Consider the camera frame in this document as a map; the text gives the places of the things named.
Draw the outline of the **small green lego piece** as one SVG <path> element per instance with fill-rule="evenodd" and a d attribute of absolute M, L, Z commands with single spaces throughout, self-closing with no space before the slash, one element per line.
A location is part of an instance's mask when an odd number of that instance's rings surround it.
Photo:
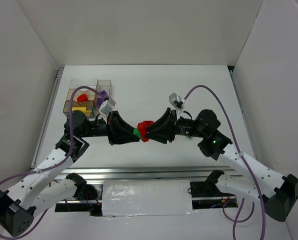
<path fill-rule="evenodd" d="M 139 132 L 139 130 L 138 130 L 137 128 L 135 128 L 135 129 L 133 130 L 133 134 L 134 134 L 135 136 L 137 136 L 139 139 L 142 139 L 142 137 L 141 137 L 141 133 Z"/>

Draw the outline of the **red long lego brick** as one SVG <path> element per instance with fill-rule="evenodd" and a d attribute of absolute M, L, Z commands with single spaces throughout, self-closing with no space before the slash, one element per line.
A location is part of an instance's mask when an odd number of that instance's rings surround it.
<path fill-rule="evenodd" d="M 140 136 L 141 136 L 141 140 L 143 142 L 147 142 L 149 141 L 148 138 L 145 137 L 145 135 L 148 133 L 148 128 L 153 124 L 154 122 L 151 121 L 151 120 L 147 120 L 147 121 L 143 121 L 143 122 L 140 122 L 138 123 L 137 125 L 137 130 L 139 131 L 140 133 Z"/>

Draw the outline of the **yellow long lego brick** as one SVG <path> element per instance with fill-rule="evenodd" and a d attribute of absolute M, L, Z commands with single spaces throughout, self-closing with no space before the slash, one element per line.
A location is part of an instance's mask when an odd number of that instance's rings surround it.
<path fill-rule="evenodd" d="M 84 112 L 84 113 L 88 113 L 89 110 L 87 109 L 87 107 L 83 107 L 83 106 L 76 106 L 76 107 L 72 107 L 72 111 L 81 111 L 81 112 Z"/>

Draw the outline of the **red flower lego piece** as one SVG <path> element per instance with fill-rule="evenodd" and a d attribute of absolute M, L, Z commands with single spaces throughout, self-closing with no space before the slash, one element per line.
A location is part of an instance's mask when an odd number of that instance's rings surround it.
<path fill-rule="evenodd" d="M 80 96 L 78 96 L 76 100 L 78 103 L 87 102 L 88 96 L 87 96 L 87 94 L 84 93 L 84 94 L 81 94 Z"/>

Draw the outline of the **purple lego brick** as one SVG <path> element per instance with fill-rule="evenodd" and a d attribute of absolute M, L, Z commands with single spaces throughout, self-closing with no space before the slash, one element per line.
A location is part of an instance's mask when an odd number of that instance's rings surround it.
<path fill-rule="evenodd" d="M 96 102 L 96 107 L 100 108 L 103 102 L 104 102 L 104 98 L 99 97 Z"/>

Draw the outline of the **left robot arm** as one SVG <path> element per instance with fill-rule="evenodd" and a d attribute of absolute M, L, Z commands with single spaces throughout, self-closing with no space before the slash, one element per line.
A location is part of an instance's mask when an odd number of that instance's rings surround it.
<path fill-rule="evenodd" d="M 56 184 L 52 181 L 72 166 L 88 149 L 84 137 L 108 137 L 111 145 L 140 141 L 139 131 L 127 124 L 117 111 L 107 119 L 89 120 L 82 111 L 69 114 L 64 125 L 64 135 L 55 148 L 34 170 L 9 189 L 0 189 L 0 225 L 9 233 L 2 239 L 18 240 L 30 234 L 36 225 L 34 218 L 67 198 L 97 200 L 97 189 L 77 173 L 68 174 Z"/>

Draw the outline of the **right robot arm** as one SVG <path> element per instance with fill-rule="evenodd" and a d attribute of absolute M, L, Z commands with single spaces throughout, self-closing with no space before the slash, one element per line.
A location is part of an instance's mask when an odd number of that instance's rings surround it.
<path fill-rule="evenodd" d="M 240 195 L 253 202 L 263 199 L 265 213 L 279 222 L 285 222 L 298 200 L 298 178 L 278 173 L 239 150 L 218 127 L 220 121 L 210 109 L 202 110 L 194 119 L 177 117 L 170 108 L 150 125 L 145 137 L 166 144 L 176 135 L 202 138 L 198 148 L 202 154 L 229 166 L 248 179 L 234 180 L 220 170 L 208 177 L 212 186 L 223 193 Z"/>

